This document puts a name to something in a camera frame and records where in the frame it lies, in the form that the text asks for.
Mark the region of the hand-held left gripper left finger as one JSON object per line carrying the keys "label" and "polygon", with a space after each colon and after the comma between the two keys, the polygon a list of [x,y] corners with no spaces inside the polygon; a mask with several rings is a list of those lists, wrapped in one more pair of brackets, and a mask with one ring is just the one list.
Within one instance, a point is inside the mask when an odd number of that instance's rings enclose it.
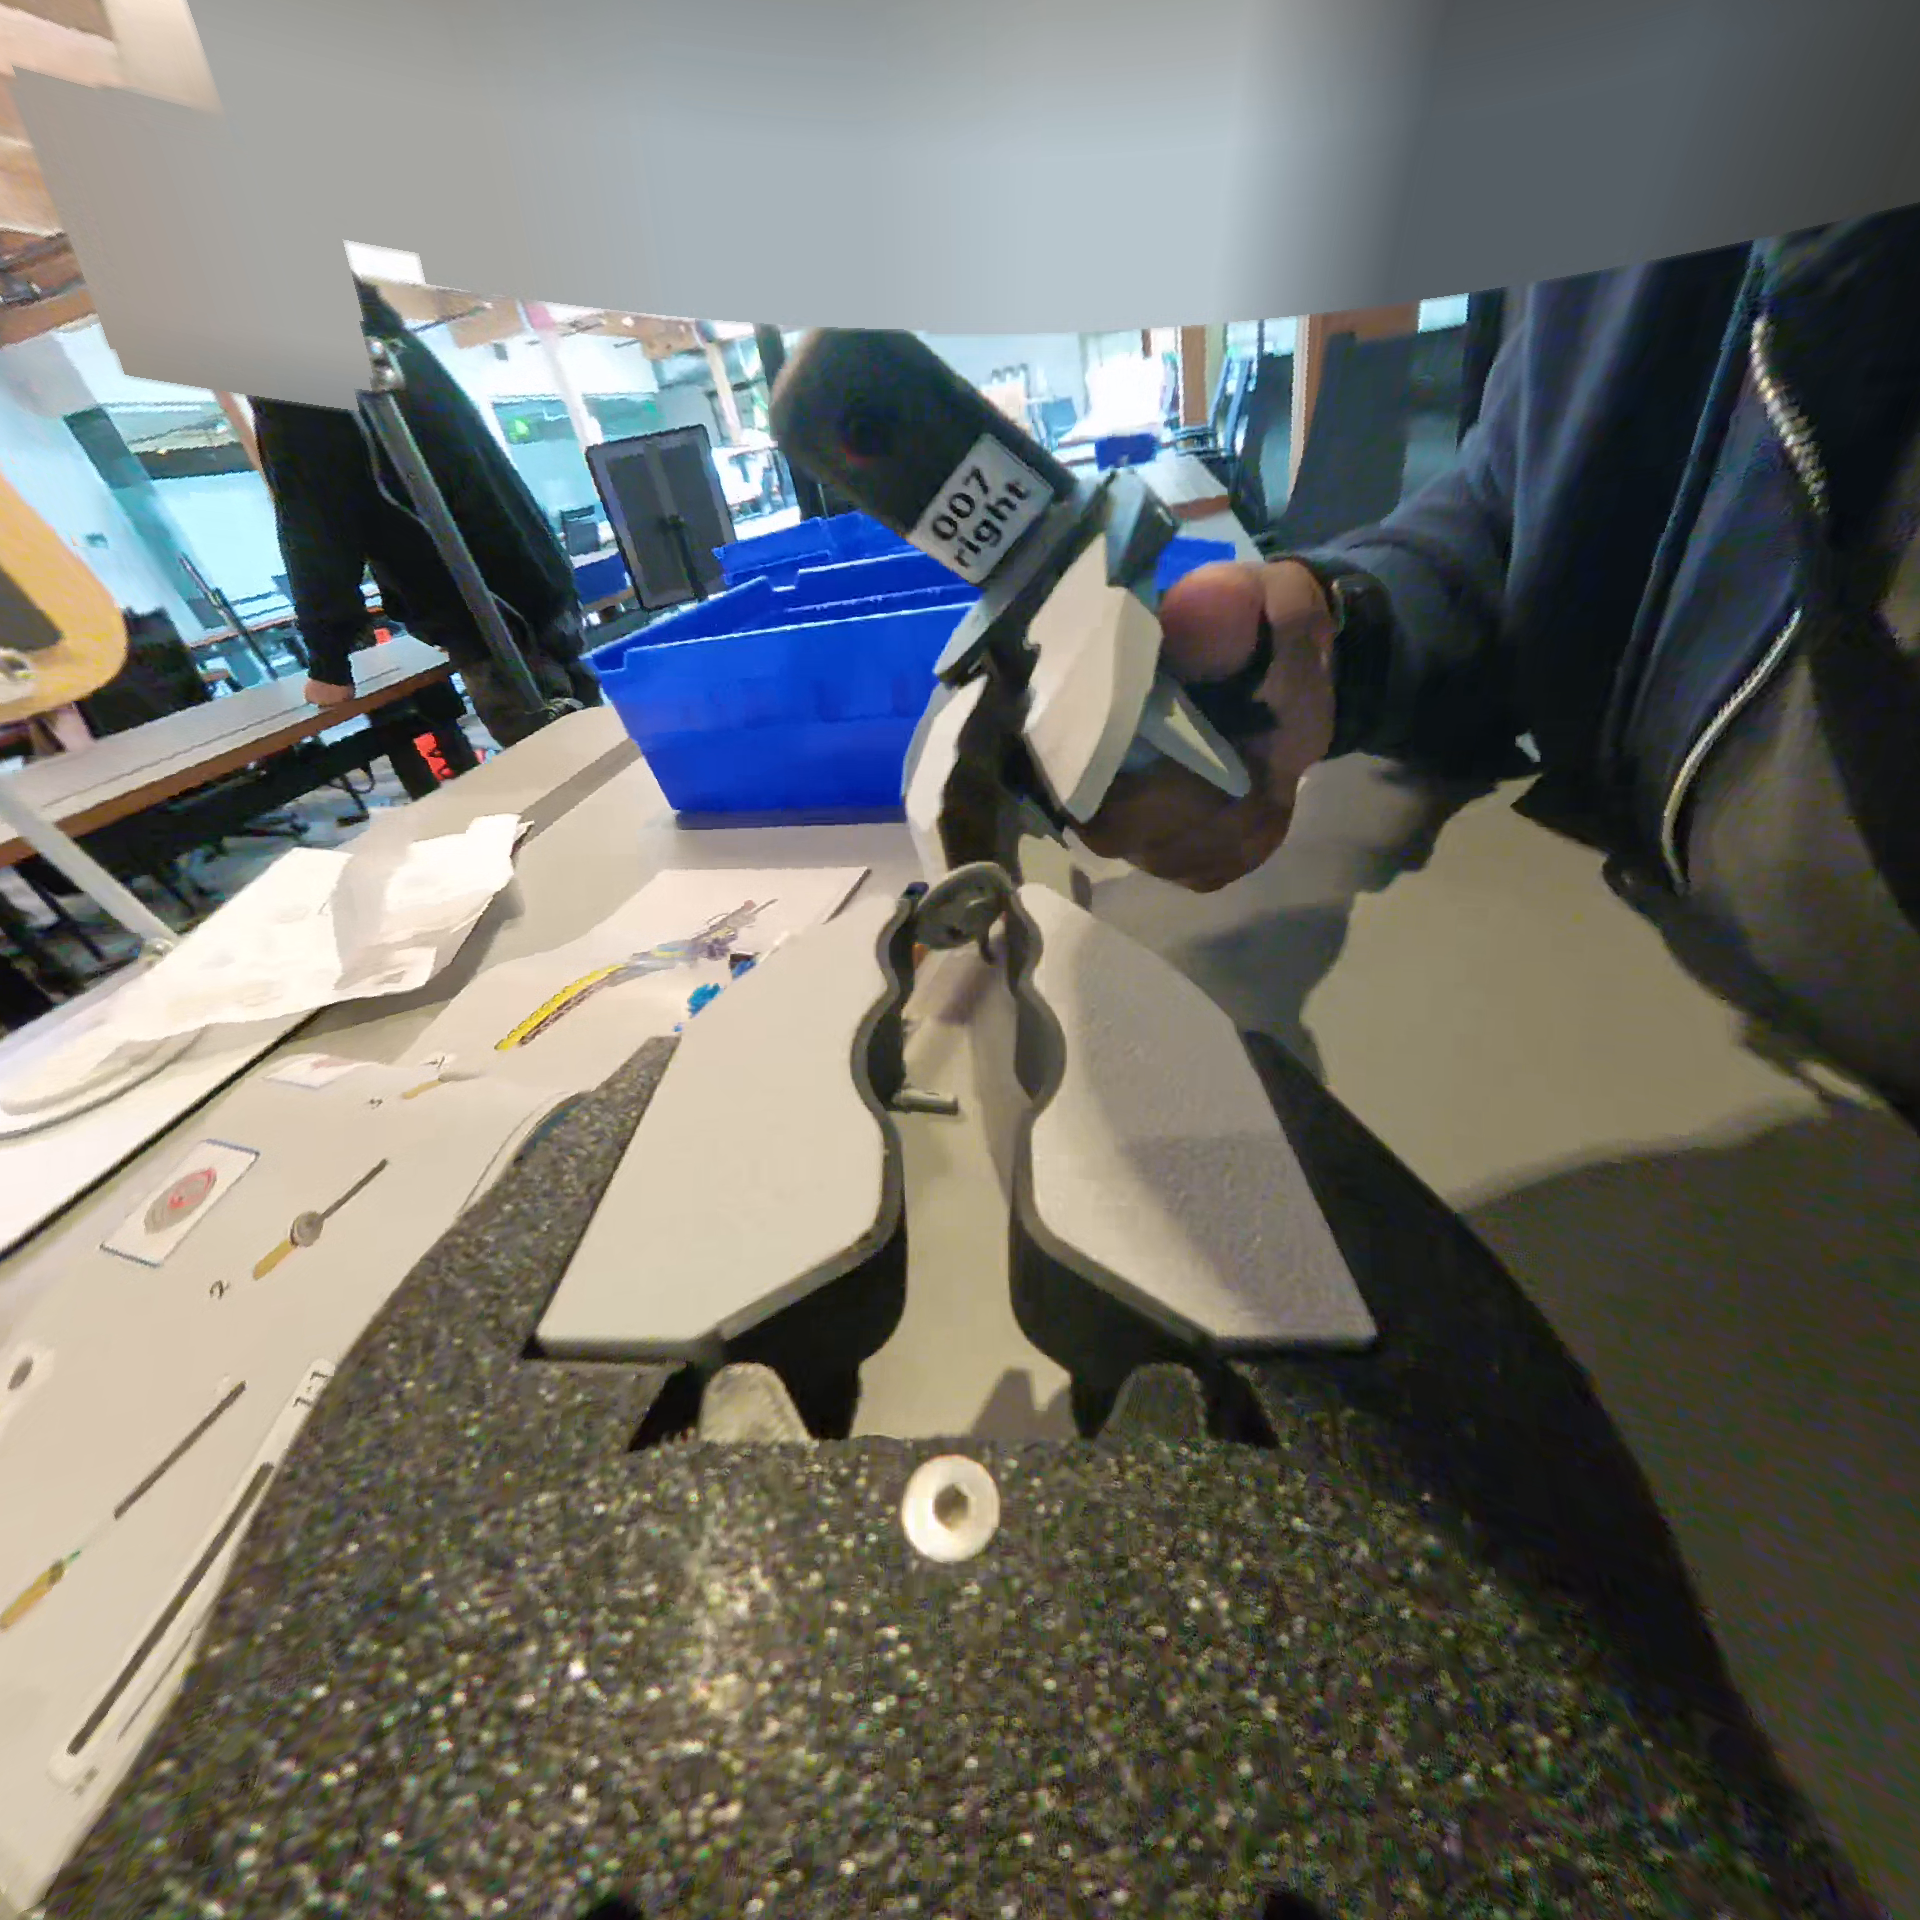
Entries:
{"label": "hand-held left gripper left finger", "polygon": [[903,966],[903,899],[858,899],[691,1018],[543,1305],[539,1353],[715,1356],[889,1243]]}

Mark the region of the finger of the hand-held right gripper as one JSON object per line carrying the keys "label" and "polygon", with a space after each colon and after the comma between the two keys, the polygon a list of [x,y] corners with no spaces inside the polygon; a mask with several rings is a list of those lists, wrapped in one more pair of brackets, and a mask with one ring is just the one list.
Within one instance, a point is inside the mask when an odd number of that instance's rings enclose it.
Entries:
{"label": "finger of the hand-held right gripper", "polygon": [[1068,564],[1026,627],[1026,752],[1071,826],[1108,799],[1157,676],[1154,609],[1108,576],[1108,564]]}
{"label": "finger of the hand-held right gripper", "polygon": [[906,753],[906,826],[927,890],[993,858],[993,781],[979,760],[993,683],[939,683]]}

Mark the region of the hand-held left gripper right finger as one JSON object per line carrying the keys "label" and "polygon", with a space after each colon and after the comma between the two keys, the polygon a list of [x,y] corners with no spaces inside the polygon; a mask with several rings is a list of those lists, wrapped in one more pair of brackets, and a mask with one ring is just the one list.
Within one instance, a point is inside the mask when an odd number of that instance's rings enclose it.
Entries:
{"label": "hand-held left gripper right finger", "polygon": [[1071,1276],[1214,1350],[1364,1350],[1375,1319],[1234,1019],[1049,886],[1011,904],[1017,1217]]}

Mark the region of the blue plastic bin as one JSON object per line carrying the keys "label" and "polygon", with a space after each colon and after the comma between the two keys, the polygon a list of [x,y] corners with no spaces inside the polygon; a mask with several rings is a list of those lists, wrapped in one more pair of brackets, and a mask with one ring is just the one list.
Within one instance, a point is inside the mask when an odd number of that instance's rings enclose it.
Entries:
{"label": "blue plastic bin", "polygon": [[858,564],[930,567],[930,557],[896,534],[882,520],[847,509],[836,515],[798,519],[770,533],[749,533],[712,550],[722,588],[766,582],[792,588],[805,572],[844,569]]}
{"label": "blue plastic bin", "polygon": [[589,652],[655,778],[691,820],[889,820],[937,659],[972,588],[855,599],[749,582]]}

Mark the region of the partly built lego model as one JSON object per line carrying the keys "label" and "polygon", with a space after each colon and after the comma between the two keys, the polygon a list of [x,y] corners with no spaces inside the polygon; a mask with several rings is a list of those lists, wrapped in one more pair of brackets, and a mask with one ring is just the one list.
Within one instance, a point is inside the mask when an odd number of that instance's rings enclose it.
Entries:
{"label": "partly built lego model", "polygon": [[756,966],[756,948],[731,948],[725,956],[717,962],[717,973],[712,979],[704,979],[690,988],[684,998],[684,1012],[673,1023],[673,1033],[684,1033],[684,1029],[698,1018],[733,979],[743,979],[745,973],[754,973]]}

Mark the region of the lego instruction booklet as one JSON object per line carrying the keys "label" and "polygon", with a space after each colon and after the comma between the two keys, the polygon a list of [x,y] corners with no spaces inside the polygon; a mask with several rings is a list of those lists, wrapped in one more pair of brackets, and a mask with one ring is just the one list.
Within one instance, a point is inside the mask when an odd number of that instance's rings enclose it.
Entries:
{"label": "lego instruction booklet", "polygon": [[390,1064],[244,1075],[79,1221],[2,1347],[2,1915],[79,1848],[372,1314],[567,1096],[825,924],[865,865],[691,869],[492,966]]}

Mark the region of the person's right forearm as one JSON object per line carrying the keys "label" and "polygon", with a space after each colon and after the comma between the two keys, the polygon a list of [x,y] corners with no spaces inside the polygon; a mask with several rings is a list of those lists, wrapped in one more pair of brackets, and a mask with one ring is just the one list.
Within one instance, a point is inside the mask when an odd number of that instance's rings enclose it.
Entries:
{"label": "person's right forearm", "polygon": [[1531,738],[1591,773],[1661,515],[1635,383],[1654,341],[1642,269],[1536,285],[1452,467],[1332,557],[1370,572],[1399,624],[1364,753],[1480,766]]}

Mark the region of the black monitor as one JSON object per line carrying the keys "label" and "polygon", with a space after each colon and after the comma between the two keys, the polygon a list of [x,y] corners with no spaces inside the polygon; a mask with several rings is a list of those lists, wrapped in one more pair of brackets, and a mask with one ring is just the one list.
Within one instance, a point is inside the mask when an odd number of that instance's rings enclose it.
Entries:
{"label": "black monitor", "polygon": [[593,442],[585,463],[642,610],[722,590],[733,519],[704,424]]}

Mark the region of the black wristwatch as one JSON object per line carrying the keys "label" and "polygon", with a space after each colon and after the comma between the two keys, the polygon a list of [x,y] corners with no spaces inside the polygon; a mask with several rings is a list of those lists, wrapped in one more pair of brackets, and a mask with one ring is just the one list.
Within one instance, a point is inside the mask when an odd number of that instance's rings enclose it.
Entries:
{"label": "black wristwatch", "polygon": [[1350,564],[1318,572],[1332,613],[1332,749],[1349,756],[1368,749],[1387,708],[1399,624],[1384,586]]}

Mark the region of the crumpled white paper bag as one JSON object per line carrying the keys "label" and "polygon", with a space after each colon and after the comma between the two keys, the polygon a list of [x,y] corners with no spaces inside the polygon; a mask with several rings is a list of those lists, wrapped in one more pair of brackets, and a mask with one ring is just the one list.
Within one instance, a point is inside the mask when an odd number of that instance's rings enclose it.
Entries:
{"label": "crumpled white paper bag", "polygon": [[108,1029],[170,1039],[213,1026],[405,995],[432,980],[512,880],[523,820],[387,850],[285,851],[114,1000]]}

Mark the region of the person's dark blue jacket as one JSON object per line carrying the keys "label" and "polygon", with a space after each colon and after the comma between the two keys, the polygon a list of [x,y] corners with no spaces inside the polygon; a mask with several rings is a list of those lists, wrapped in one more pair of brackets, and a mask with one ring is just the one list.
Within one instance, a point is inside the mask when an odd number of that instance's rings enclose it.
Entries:
{"label": "person's dark blue jacket", "polygon": [[1712,953],[1686,907],[1692,784],[1797,646],[1846,810],[1916,924],[1915,204],[1751,244],[1611,681],[1604,834]]}

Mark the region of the white lamp base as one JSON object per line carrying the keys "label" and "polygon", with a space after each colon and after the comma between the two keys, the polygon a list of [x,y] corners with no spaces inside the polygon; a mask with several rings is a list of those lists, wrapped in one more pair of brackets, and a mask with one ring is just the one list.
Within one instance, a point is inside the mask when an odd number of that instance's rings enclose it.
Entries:
{"label": "white lamp base", "polygon": [[[108,590],[26,495],[2,484],[2,722],[31,722],[90,697],[120,673],[127,645]],[[218,1026],[268,1023],[284,1037],[321,1000],[258,988],[239,1008],[215,1012],[205,966],[170,958],[178,935],[31,803],[13,777],[2,777],[2,823],[138,938],[131,973],[2,1060],[2,1249],[10,1253],[107,1172],[99,1145],[36,1150],[31,1137],[80,1123],[173,1071]]]}

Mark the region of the wooden table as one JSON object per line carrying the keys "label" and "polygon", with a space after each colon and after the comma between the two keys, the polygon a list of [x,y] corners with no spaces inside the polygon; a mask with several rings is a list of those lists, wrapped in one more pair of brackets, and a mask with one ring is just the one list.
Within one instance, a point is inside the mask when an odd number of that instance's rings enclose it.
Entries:
{"label": "wooden table", "polygon": [[452,679],[441,649],[391,638],[370,646],[345,705],[312,705],[293,679],[258,683],[6,773],[2,792],[114,878],[149,873],[391,752],[427,791],[415,742],[443,719]]}

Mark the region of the person's grey trousers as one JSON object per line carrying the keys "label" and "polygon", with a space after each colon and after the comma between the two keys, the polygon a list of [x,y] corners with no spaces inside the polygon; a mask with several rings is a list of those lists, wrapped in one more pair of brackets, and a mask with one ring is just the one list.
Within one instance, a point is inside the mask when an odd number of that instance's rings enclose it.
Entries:
{"label": "person's grey trousers", "polygon": [[1747,1007],[1915,1108],[1916,928],[1849,815],[1806,646],[1706,753],[1684,850],[1686,907]]}

